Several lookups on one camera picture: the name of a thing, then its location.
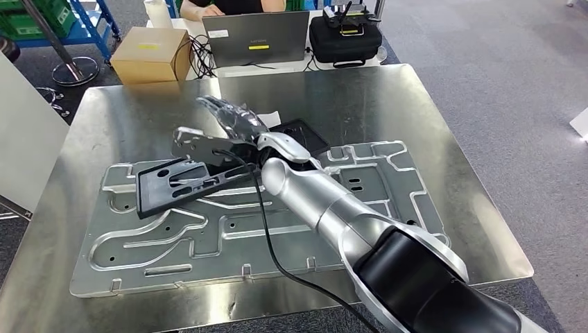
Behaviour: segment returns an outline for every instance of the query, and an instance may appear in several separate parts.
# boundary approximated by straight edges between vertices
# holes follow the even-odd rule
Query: black shirt
[[[208,6],[212,0],[185,0],[198,7]],[[214,0],[214,4],[226,15],[250,14],[252,12],[263,12],[261,0]]]

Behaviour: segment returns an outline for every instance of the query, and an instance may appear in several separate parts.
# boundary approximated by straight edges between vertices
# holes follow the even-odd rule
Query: yellow sticker
[[[158,50],[159,44],[139,44],[138,47],[143,50]]]
[[[249,50],[267,50],[269,49],[269,45],[252,45],[249,46]]]

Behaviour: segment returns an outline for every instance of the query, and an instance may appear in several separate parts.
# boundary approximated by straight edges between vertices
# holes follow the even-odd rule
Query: robotic arm
[[[540,333],[511,306],[467,286],[464,262],[428,232],[383,216],[281,133],[263,133],[263,185],[339,254],[363,304],[391,332]],[[310,170],[292,167],[308,165]]]

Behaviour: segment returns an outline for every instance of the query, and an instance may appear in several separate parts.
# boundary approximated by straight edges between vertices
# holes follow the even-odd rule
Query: white bottle
[[[144,4],[153,28],[173,28],[165,0],[145,0]]]

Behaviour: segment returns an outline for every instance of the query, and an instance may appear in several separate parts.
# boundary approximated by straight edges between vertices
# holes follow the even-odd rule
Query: laptop
[[[309,12],[203,17],[217,67],[304,59]]]

